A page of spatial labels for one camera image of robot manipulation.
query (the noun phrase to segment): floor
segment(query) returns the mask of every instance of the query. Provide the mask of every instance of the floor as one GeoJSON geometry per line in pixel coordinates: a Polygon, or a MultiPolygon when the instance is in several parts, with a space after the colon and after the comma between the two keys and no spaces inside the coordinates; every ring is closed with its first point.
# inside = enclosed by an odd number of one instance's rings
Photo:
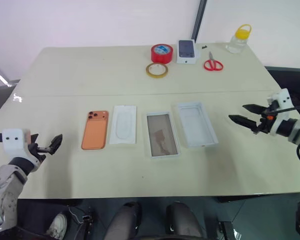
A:
{"type": "MultiPolygon", "coordinates": [[[[174,201],[187,204],[197,217],[205,237],[223,239],[218,232],[218,222],[232,222],[242,234],[242,240],[300,240],[295,231],[295,212],[300,193],[258,196],[226,203],[214,197],[144,197],[144,198],[90,198],[80,200],[76,205],[84,211],[93,211],[95,223],[88,240],[102,240],[107,226],[116,211],[130,201],[142,205],[142,223],[138,236],[165,234],[166,207],[174,201]]],[[[65,240],[73,240],[78,229],[68,208],[36,200],[21,199],[18,212],[24,228],[44,233],[54,215],[64,211],[69,216],[65,240]]],[[[71,211],[81,220],[83,213],[75,207],[71,211]]]]}

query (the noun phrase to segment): clear plastic tray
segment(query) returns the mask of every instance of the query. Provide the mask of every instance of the clear plastic tray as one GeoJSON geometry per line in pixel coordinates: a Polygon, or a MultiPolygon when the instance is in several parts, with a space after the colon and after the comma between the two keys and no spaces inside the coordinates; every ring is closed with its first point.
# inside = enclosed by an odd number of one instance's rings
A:
{"type": "Polygon", "coordinates": [[[214,128],[201,102],[184,102],[177,105],[188,147],[218,144],[214,128]]]}
{"type": "Polygon", "coordinates": [[[110,144],[136,143],[137,107],[131,105],[114,106],[110,133],[110,144]]]}
{"type": "Polygon", "coordinates": [[[179,155],[179,147],[169,112],[147,113],[150,150],[153,158],[179,155]]]}

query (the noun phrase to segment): shoe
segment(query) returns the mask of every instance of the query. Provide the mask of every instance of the shoe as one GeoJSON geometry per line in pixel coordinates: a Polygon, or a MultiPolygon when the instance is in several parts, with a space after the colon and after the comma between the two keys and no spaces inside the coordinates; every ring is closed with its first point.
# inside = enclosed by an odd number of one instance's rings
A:
{"type": "Polygon", "coordinates": [[[62,240],[65,237],[67,231],[67,218],[64,214],[59,213],[53,219],[49,229],[46,231],[46,235],[62,240]]]}

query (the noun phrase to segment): scissors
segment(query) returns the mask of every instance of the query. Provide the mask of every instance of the scissors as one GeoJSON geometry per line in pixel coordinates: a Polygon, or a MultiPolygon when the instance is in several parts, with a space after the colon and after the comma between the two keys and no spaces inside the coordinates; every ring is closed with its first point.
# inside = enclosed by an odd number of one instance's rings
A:
{"type": "Polygon", "coordinates": [[[203,67],[208,71],[221,71],[224,68],[221,62],[214,59],[211,52],[209,52],[209,60],[204,62],[203,67]]]}

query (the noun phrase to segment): white wall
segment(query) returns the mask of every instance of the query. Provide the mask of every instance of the white wall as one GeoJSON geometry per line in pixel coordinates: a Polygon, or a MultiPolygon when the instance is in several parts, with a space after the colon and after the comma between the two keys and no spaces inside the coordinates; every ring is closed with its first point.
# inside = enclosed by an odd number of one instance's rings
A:
{"type": "Polygon", "coordinates": [[[300,68],[300,0],[208,0],[197,42],[228,42],[242,24],[265,66],[300,68]]]}
{"type": "MultiPolygon", "coordinates": [[[[191,36],[200,0],[0,0],[0,70],[19,79],[44,47],[153,45],[191,36]]],[[[267,66],[300,68],[300,0],[208,0],[197,41],[252,24],[267,66]]]]}
{"type": "Polygon", "coordinates": [[[176,43],[200,0],[0,0],[0,70],[18,79],[44,47],[176,43]]]}

